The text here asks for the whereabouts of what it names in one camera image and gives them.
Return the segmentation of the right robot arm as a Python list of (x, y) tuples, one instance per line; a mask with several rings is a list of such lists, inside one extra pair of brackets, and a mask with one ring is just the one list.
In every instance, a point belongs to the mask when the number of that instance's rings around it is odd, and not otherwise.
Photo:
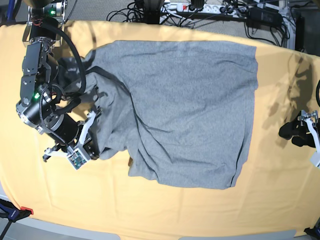
[[(81, 57), (63, 31), (67, 1), (27, 0), (25, 4), (28, 20), (22, 41), (27, 47), (16, 112), (23, 123), (54, 140), (55, 145), (44, 151), (44, 162), (54, 156), (66, 158), (75, 165), (96, 160), (98, 145), (92, 138), (91, 126), (98, 113), (91, 111), (84, 121), (75, 121), (69, 116), (80, 105), (87, 81)], [(64, 68), (52, 52), (61, 41), (69, 46), (79, 70), (80, 86), (72, 92), (65, 91)]]

